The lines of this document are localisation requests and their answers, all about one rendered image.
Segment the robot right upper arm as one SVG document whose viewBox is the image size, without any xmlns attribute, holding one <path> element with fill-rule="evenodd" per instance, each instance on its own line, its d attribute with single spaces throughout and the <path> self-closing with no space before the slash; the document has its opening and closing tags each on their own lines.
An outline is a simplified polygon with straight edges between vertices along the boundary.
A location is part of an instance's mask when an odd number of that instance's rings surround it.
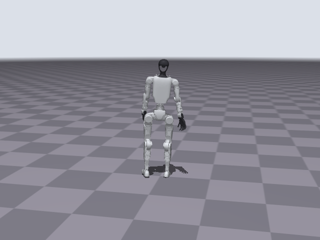
<svg viewBox="0 0 320 240">
<path fill-rule="evenodd" d="M 174 101 L 175 102 L 180 102 L 180 87 L 179 87 L 179 82 L 177 79 L 174 79 L 172 78 L 172 85 L 174 86 L 173 87 L 173 90 L 174 90 L 174 94 L 175 96 L 173 97 L 174 98 Z"/>
</svg>

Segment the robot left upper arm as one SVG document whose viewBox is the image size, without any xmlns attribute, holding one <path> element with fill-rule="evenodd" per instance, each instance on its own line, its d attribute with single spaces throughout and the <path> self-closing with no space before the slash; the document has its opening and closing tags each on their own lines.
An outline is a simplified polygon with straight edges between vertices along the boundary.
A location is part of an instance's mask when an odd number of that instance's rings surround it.
<svg viewBox="0 0 320 240">
<path fill-rule="evenodd" d="M 151 97 L 151 83 L 153 83 L 154 76 L 149 76 L 146 78 L 145 82 L 145 99 L 149 99 Z"/>
</svg>

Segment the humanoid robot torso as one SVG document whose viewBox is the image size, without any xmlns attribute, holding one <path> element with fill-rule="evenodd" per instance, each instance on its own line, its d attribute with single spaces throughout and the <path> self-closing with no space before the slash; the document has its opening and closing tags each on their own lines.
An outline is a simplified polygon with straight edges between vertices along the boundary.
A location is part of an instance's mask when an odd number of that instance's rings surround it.
<svg viewBox="0 0 320 240">
<path fill-rule="evenodd" d="M 153 110 L 153 120 L 164 121 L 166 117 L 164 104 L 166 104 L 170 98 L 172 78 L 170 75 L 166 75 L 167 78 L 159 77 L 159 75 L 156 74 L 152 82 L 152 97 L 154 102 L 157 103 L 157 106 Z"/>
</svg>

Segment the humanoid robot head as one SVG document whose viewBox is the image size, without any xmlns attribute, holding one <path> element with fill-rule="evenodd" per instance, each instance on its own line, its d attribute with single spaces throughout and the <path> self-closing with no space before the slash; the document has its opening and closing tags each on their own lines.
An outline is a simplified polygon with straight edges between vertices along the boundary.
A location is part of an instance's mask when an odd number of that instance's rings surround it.
<svg viewBox="0 0 320 240">
<path fill-rule="evenodd" d="M 163 68 L 165 68 L 165 67 L 167 66 L 167 68 L 166 68 L 165 71 L 161 71 L 161 70 L 160 70 L 160 66 L 162 66 Z M 166 76 L 166 71 L 167 71 L 168 67 L 169 67 L 169 62 L 168 62 L 166 59 L 161 59 L 161 60 L 159 61 L 159 63 L 158 63 L 158 68 L 159 68 L 159 71 L 160 71 L 160 75 L 158 75 L 157 77 L 160 77 L 160 78 L 168 78 L 168 77 Z"/>
</svg>

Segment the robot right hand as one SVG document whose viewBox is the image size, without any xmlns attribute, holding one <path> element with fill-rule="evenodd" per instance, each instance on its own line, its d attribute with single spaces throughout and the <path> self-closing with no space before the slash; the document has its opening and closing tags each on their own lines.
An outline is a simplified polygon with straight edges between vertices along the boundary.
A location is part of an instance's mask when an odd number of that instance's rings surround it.
<svg viewBox="0 0 320 240">
<path fill-rule="evenodd" d="M 186 122 L 185 122 L 185 120 L 183 118 L 184 118 L 183 113 L 181 113 L 181 117 L 178 117 L 179 124 L 177 126 L 177 127 L 179 127 L 179 125 L 180 125 L 180 130 L 182 129 L 181 131 L 186 129 Z"/>
</svg>

